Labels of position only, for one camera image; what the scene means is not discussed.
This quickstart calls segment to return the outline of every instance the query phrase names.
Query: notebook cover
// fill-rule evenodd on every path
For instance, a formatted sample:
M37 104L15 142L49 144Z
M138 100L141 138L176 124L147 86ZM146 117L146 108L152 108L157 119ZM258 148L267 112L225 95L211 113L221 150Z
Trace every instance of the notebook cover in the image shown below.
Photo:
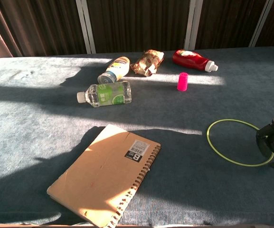
M94 225L114 228L159 150L159 143L109 124L47 193Z

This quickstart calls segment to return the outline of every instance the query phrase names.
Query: table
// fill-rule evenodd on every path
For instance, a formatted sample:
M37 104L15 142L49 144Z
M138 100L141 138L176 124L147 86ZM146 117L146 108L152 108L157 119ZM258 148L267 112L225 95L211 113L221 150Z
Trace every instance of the table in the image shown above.
M175 65L156 75L129 72L132 102L93 108L76 93L96 84L115 58L141 53L0 59L0 223L76 224L46 194L107 124L159 142L161 152L119 224L274 225L274 169L240 167L208 145L215 120L258 127L274 118L274 47L198 50L217 72ZM176 90L189 73L187 92ZM211 130L214 145L244 163L262 162L255 131L238 123Z

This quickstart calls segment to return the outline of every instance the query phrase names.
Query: bottle label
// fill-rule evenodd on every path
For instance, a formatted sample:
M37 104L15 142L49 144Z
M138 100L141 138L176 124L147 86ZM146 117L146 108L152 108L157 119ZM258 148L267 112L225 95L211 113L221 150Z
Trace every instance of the bottle label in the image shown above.
M126 74L127 72L125 71L125 65L128 65L128 62L123 61L123 60L116 60L114 61L108 68L106 71L111 71L113 72L116 77L117 77L117 81L120 80L124 74Z
M178 50L177 54L180 56L196 56L197 54L192 51Z
M145 142L141 142L139 140L135 140L133 145L130 147L125 157L132 159L135 162L139 162L147 149L149 148L149 144Z
M100 106L124 104L124 90L122 83L108 83L97 86Z

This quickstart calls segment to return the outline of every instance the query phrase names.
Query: green lime label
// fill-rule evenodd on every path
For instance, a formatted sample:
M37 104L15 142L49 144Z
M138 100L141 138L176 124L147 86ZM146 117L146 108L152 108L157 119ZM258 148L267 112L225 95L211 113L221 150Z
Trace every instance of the green lime label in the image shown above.
M101 106L124 104L124 91L122 83L98 85L97 96Z
M113 105L124 104L124 96L122 94L115 96L112 103Z

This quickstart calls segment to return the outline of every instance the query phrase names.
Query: red squeeze bottle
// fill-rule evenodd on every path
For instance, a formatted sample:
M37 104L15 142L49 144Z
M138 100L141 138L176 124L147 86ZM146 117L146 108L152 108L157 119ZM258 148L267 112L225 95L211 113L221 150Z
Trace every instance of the red squeeze bottle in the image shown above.
M218 66L215 65L214 61L204 58L198 53L192 51L176 51L173 55L173 62L187 68L205 70L207 72L218 70Z

